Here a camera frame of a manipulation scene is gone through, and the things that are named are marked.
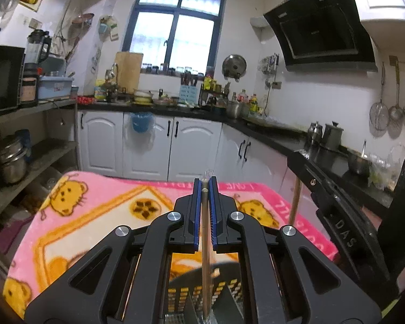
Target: black cabinet handle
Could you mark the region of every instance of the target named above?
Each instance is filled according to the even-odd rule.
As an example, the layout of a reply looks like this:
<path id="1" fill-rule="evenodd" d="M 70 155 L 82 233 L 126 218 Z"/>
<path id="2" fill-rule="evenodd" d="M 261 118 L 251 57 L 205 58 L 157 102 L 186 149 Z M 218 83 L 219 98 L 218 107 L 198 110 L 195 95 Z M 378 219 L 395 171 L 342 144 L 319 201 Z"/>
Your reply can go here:
<path id="1" fill-rule="evenodd" d="M 240 144 L 240 148 L 238 149 L 238 156 L 239 156 L 239 158 L 240 159 L 242 159 L 243 157 L 242 157 L 242 155 L 240 155 L 240 152 L 241 152 L 241 147 L 243 146 L 243 144 L 245 144 L 246 143 L 246 140 L 243 140 L 243 142 Z"/>
<path id="2" fill-rule="evenodd" d="M 249 143 L 246 145 L 246 147 L 244 148 L 244 161 L 247 162 L 247 158 L 246 158 L 246 152 L 247 152 L 247 148 L 251 145 L 251 142 L 249 141 Z"/>

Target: dish rack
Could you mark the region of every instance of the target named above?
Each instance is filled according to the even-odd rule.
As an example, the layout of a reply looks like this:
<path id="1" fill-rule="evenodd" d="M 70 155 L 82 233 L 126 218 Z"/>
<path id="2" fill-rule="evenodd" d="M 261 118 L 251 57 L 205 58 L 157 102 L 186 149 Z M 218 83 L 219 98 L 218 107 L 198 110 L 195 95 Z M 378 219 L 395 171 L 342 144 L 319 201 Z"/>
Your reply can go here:
<path id="1" fill-rule="evenodd" d="M 211 324 L 244 323 L 240 264 L 225 262 L 212 265 Z M 165 324 L 203 324 L 202 269 L 186 272 L 171 280 L 164 306 Z"/>

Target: pink blanket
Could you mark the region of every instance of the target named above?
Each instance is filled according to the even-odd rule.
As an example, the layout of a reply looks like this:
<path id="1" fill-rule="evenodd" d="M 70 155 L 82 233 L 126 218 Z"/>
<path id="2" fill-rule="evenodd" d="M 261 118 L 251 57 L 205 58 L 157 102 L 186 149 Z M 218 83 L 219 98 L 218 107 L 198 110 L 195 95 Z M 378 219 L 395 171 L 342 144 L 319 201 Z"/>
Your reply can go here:
<path id="1" fill-rule="evenodd" d="M 35 215 L 18 248 L 3 296 L 23 318 L 27 305 L 117 225 L 149 225 L 174 208 L 177 198 L 192 192 L 191 183 L 119 180 L 87 172 L 64 175 Z M 290 206 L 263 184 L 220 183 L 219 192 L 235 199 L 242 212 L 262 225 L 287 223 Z M 297 215 L 295 226 L 332 259 L 335 246 Z M 216 254 L 216 262 L 237 260 Z M 201 253 L 174 254 L 170 278 L 201 266 Z"/>

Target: window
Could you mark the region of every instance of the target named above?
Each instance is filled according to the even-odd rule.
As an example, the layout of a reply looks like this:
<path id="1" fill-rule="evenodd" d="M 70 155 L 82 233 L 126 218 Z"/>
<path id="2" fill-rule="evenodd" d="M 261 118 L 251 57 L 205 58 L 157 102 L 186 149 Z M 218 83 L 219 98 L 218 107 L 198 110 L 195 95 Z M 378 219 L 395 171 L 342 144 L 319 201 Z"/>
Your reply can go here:
<path id="1" fill-rule="evenodd" d="M 137 0 L 123 51 L 143 53 L 143 63 L 214 66 L 224 0 Z"/>

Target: range hood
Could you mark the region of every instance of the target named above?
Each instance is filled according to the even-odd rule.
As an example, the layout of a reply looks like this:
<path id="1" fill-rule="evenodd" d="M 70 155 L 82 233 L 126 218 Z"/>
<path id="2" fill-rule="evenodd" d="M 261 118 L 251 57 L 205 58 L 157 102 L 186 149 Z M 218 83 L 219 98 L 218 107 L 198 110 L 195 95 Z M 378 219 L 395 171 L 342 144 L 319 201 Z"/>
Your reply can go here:
<path id="1" fill-rule="evenodd" d="M 288 0 L 264 14 L 290 72 L 377 72 L 370 36 L 355 0 Z"/>

